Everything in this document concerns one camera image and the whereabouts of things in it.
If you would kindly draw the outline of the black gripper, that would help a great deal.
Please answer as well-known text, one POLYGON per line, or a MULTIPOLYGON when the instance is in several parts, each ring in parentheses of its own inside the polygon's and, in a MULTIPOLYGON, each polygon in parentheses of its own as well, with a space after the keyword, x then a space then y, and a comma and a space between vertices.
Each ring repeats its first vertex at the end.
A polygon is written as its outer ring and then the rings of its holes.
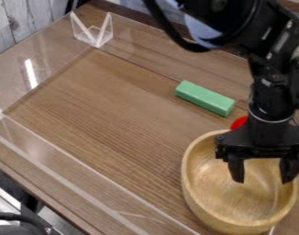
POLYGON ((249 110, 246 124, 216 136, 216 158, 229 162, 233 180, 245 182, 245 160, 281 158, 282 183, 299 174, 299 127, 291 124, 294 114, 263 117, 249 110))

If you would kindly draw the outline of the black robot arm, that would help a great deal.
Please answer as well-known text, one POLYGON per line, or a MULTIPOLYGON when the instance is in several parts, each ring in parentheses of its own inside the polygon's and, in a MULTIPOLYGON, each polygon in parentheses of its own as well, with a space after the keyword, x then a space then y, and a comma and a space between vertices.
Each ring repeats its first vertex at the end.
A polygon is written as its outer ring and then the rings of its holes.
POLYGON ((172 41, 186 50, 237 48, 247 55, 254 82, 247 122, 216 137, 216 157, 229 164, 233 180, 246 178, 245 161, 278 158, 281 181, 299 174, 299 16, 278 0, 166 0, 184 13, 192 40, 166 17, 158 0, 144 5, 172 41))

